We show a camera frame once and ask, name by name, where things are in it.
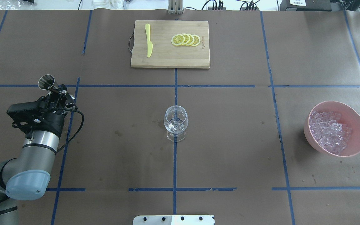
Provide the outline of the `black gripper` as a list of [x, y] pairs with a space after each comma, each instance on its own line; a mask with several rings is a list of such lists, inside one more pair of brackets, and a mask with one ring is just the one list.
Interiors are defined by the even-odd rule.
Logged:
[[[34, 110], [33, 119], [38, 119], [40, 123], [32, 122], [32, 130], [47, 131], [55, 134], [58, 138], [61, 137], [64, 120], [66, 114], [63, 111], [53, 111], [58, 103], [58, 94], [49, 93], [42, 96], [43, 103], [32, 103]], [[59, 89], [59, 106], [67, 109], [76, 109], [74, 97], [67, 91], [66, 85], [60, 85]]]

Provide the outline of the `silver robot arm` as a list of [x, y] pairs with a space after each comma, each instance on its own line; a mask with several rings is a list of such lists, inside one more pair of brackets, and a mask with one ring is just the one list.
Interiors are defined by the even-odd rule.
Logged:
[[12, 126], [25, 134], [25, 141], [17, 158], [0, 162], [0, 225], [18, 224], [18, 200], [36, 200], [45, 194], [61, 150], [65, 117], [78, 111], [66, 85], [41, 84], [39, 88], [49, 93], [7, 110]]

